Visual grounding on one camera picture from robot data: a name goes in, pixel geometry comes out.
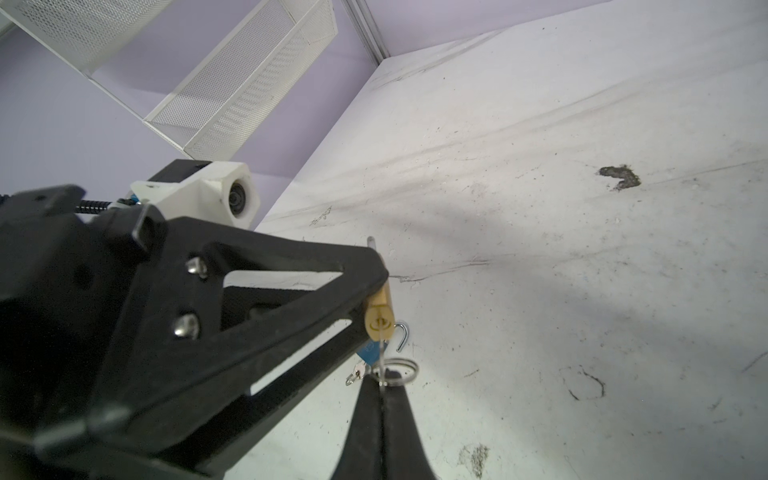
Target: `white floor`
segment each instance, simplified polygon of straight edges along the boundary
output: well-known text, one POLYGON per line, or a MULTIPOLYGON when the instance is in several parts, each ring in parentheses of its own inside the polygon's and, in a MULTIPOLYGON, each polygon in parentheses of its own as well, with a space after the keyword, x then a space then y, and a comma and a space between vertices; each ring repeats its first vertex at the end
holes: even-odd
MULTIPOLYGON (((765 478, 766 166, 768 3, 614 0, 385 61, 259 230, 376 237, 442 480, 765 478)), ((329 478, 354 362, 229 480, 329 478)))

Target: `floor stain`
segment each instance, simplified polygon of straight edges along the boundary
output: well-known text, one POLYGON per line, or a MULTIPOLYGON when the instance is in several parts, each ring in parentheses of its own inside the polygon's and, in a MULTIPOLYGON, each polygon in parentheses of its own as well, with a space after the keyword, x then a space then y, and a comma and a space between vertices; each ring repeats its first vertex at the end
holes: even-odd
POLYGON ((625 188, 632 188, 640 185, 640 178, 634 174, 634 172, 627 167, 627 165, 620 165, 618 167, 602 167, 598 170, 598 175, 603 177, 620 178, 621 181, 614 187, 614 190, 622 191, 625 188))
POLYGON ((331 208, 333 208, 333 207, 328 207, 328 210, 324 211, 322 215, 317 217, 315 220, 312 220, 312 223, 310 223, 310 227, 312 225, 316 224, 317 222, 321 221, 321 220, 327 220, 328 214, 331 213, 331 208))
POLYGON ((470 473, 479 480, 482 478, 485 462, 488 460, 488 452, 490 451, 491 449, 482 443, 464 445, 462 450, 458 453, 458 463, 466 466, 470 473))

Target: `key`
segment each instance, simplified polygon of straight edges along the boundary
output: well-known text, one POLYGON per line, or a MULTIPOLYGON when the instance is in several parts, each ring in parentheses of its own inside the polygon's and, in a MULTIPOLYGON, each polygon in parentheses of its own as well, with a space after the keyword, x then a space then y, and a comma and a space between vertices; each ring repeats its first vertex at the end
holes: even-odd
POLYGON ((365 360, 362 360, 355 365, 355 371, 351 375, 346 377, 346 384, 352 385, 357 380, 362 379, 364 376, 371 372, 371 366, 368 365, 365 360))

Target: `metal mesh panel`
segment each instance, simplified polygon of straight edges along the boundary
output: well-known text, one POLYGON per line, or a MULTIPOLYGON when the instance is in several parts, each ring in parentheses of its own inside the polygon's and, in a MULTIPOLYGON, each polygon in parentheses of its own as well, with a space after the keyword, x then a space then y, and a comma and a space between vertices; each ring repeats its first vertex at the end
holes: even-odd
POLYGON ((172 0, 0 0, 0 10, 85 74, 172 0))
POLYGON ((219 111, 293 28, 279 0, 269 0, 151 123, 185 145, 219 111))
POLYGON ((229 160, 336 35, 331 0, 260 7, 147 118, 192 158, 229 160))

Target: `metal hook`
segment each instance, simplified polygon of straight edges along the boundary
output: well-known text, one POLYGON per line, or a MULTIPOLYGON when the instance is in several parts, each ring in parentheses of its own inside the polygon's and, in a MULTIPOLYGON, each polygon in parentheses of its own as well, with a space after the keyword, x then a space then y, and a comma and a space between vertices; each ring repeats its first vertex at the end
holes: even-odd
POLYGON ((402 351, 402 348, 406 346, 406 342, 408 342, 408 323, 405 322, 397 322, 395 323, 395 328, 400 327, 402 328, 403 336, 402 340, 400 340, 400 344, 397 346, 397 351, 400 353, 402 351))

